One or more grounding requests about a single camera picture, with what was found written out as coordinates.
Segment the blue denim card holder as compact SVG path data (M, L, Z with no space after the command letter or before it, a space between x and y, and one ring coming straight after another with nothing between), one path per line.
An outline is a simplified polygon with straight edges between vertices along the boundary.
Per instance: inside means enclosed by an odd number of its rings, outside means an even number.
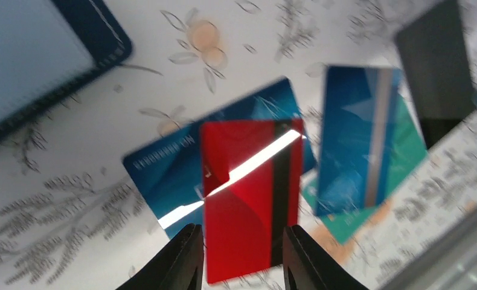
M132 51L103 1L0 1L0 141Z

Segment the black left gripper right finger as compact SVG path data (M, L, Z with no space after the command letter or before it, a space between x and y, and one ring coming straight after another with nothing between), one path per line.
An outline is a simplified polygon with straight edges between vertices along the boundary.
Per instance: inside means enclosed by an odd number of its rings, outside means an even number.
M300 225L283 234L283 272L286 289L366 290Z

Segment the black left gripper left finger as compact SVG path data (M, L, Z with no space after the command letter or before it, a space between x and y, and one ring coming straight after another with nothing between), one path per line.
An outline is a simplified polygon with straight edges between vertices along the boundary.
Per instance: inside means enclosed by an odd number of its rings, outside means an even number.
M202 288L203 231L187 224L159 253L117 290Z

